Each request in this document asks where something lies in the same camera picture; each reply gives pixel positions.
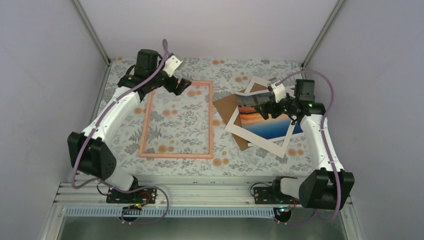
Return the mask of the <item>sunset landscape photo print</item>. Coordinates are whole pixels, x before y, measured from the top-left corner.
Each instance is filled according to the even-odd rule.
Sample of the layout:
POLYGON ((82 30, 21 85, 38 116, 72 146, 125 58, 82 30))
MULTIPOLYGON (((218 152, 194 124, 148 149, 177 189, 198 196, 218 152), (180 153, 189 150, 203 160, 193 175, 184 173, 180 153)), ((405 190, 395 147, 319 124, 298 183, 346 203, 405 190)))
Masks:
POLYGON ((260 114, 258 104, 268 103, 274 99, 268 90, 255 92, 238 92, 235 94, 241 126, 264 139, 270 141, 282 140, 291 126, 292 120, 285 114, 264 119, 260 114))

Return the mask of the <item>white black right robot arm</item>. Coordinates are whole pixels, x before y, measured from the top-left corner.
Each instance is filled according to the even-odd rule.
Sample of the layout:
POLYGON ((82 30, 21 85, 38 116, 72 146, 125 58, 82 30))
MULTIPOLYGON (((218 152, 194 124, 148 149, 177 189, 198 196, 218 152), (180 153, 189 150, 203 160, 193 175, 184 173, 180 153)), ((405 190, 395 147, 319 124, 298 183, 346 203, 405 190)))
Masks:
POLYGON ((343 208, 355 177, 340 163, 328 129, 329 109, 315 101, 314 80, 297 79, 294 95, 290 96, 278 81, 268 84, 269 101, 255 107, 268 119, 285 114, 300 125, 314 167, 306 177, 277 177, 272 183, 271 198, 278 204, 289 197, 300 201, 304 208, 335 210, 343 208))

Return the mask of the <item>white photo mat border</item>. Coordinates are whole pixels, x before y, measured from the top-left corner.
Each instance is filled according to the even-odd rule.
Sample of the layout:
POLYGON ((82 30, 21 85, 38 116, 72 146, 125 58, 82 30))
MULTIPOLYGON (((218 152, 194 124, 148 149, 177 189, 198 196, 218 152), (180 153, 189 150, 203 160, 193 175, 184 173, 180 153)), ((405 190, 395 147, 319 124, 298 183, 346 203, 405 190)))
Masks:
POLYGON ((249 147, 252 147, 252 146, 260 147, 280 158, 283 158, 285 156, 286 152, 289 149, 289 143, 292 139, 304 136, 304 133, 301 130, 300 125, 298 123, 293 125, 292 119, 291 119, 291 126, 289 127, 289 130, 287 131, 286 136, 282 140, 271 141, 261 136, 258 136, 242 128, 241 120, 239 117, 239 110, 237 106, 236 106, 236 110, 233 112, 230 122, 226 125, 225 130, 230 132, 231 134, 238 135, 244 138, 245 140, 247 140, 249 147))

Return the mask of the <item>brown cardboard backing board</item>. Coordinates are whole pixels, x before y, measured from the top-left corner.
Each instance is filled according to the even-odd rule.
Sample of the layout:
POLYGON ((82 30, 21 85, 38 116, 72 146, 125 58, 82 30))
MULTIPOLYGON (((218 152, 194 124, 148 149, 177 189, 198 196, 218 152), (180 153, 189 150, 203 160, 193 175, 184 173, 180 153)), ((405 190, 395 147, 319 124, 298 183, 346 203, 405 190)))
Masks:
MULTIPOLYGON (((241 90, 240 92, 250 93, 251 91, 266 90, 268 82, 271 82, 276 79, 277 79, 276 77, 273 77, 271 79, 265 80, 263 78, 253 76, 249 84, 247 85, 246 89, 241 90)), ((230 119, 234 111, 236 110, 236 106, 237 106, 236 95, 232 93, 224 98, 215 100, 213 102, 213 106, 216 108, 224 124, 227 125, 230 122, 230 119)), ((233 133, 232 133, 232 136, 241 151, 247 150, 249 148, 248 141, 246 139, 233 133)))

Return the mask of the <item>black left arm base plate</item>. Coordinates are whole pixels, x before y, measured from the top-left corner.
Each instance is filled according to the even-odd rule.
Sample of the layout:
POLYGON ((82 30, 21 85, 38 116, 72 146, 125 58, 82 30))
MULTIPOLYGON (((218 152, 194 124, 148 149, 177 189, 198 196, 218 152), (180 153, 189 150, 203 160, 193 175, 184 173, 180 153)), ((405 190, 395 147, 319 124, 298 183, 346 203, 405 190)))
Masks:
POLYGON ((154 204, 157 190, 155 188, 145 188, 133 193, 123 193, 115 189, 110 189, 106 196, 108 204, 154 204))

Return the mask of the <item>pink wooden picture frame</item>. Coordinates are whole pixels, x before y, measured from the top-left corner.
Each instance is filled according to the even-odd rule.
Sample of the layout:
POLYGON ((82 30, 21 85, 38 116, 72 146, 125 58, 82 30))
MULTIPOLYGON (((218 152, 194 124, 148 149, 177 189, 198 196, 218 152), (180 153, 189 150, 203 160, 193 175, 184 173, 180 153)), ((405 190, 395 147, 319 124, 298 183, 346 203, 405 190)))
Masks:
POLYGON ((164 88, 149 94, 138 156, 212 159, 213 82, 195 80, 181 95, 164 88))

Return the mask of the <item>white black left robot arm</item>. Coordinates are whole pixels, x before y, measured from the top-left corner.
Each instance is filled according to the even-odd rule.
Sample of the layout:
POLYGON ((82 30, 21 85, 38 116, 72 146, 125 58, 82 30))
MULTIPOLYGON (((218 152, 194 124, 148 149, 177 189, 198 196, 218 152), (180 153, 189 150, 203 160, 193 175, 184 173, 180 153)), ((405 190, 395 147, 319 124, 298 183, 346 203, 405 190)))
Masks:
POLYGON ((146 95, 163 87, 179 96, 191 85, 191 81, 174 75, 182 63, 183 60, 167 51, 163 55, 150 49, 138 52, 136 63, 120 78, 99 115, 80 133, 71 132, 68 136, 73 177, 77 172, 91 175, 93 181, 119 191, 119 196, 128 203, 139 197, 136 177, 117 166, 109 145, 127 115, 146 95))

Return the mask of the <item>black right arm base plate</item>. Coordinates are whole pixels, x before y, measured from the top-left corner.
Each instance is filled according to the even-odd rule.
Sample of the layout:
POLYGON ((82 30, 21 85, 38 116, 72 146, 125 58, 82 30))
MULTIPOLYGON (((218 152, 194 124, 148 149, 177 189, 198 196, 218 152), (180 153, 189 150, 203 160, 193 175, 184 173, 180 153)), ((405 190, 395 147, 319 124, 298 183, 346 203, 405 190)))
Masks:
POLYGON ((251 193, 256 205, 294 205, 298 203, 296 198, 276 192, 270 186, 254 186, 251 193))

